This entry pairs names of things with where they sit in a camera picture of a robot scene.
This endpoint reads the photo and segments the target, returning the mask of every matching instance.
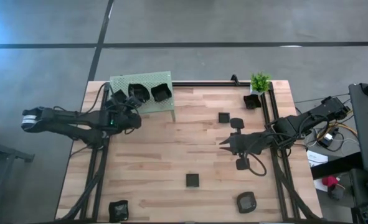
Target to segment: red object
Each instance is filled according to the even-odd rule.
[[[339,181],[333,176],[322,178],[322,184],[325,185],[325,186],[328,186],[328,187],[330,187],[332,185],[336,185],[338,183],[339,183]]]

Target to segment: wooden table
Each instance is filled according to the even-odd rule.
[[[83,111],[92,105],[102,83],[88,83]],[[273,84],[280,116],[296,114],[288,81]],[[168,112],[146,114],[142,115],[141,128],[130,135],[113,136],[98,221],[108,221],[108,204],[119,200],[129,201],[131,222],[281,221],[270,151],[259,156],[267,175],[257,177],[248,170],[236,170],[237,156],[218,146],[233,132],[229,124],[218,123],[218,112],[242,118],[242,133],[265,130],[262,109],[246,110],[243,95],[248,95],[248,87],[174,87],[176,123]],[[83,146],[75,142],[72,151]],[[57,218],[65,215],[83,192],[90,154],[86,150],[70,159]],[[321,217],[305,149],[293,147],[289,161],[296,191]],[[262,171],[252,157],[250,165]],[[186,174],[199,174],[200,187],[187,188]],[[235,199],[246,191],[254,192],[257,208],[239,214]],[[285,199],[290,211],[287,192]],[[88,210],[92,210],[91,201]]]

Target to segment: gray floor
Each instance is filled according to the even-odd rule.
[[[96,43],[107,2],[0,2],[0,44]],[[368,0],[116,0],[105,39],[109,43],[312,41],[368,41]],[[56,134],[23,132],[21,112],[54,105],[78,110],[94,51],[0,49],[0,143],[35,153],[32,164],[14,166],[1,223],[53,219],[72,142]],[[368,47],[103,49],[95,80],[165,70],[172,71],[174,80],[226,80],[231,74],[248,79],[250,72],[265,71],[273,79],[289,80],[293,98],[303,101],[347,93],[348,84],[368,82]],[[318,101],[311,101],[297,107],[306,111],[316,105]],[[347,144],[342,153],[357,150]],[[326,218],[351,220],[343,204],[318,194]]]

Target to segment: small green plant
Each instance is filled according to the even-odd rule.
[[[256,75],[252,74],[252,88],[260,93],[270,89],[270,78],[269,74],[258,72]]]

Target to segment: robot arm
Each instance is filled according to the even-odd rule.
[[[290,115],[267,124],[267,130],[264,132],[252,134],[233,133],[220,144],[229,143],[230,147],[223,147],[222,149],[240,156],[243,153],[260,155],[262,150],[270,146],[277,149],[288,149],[297,139],[310,134],[311,129],[319,123],[344,119],[349,110],[339,99],[328,97],[318,107],[299,116]]]
[[[94,149],[102,147],[105,136],[141,127],[141,117],[127,109],[80,113],[36,107],[24,110],[22,115],[21,127],[28,133],[50,131],[63,134],[73,140],[81,139]],[[88,126],[90,129],[73,126],[76,124]]]

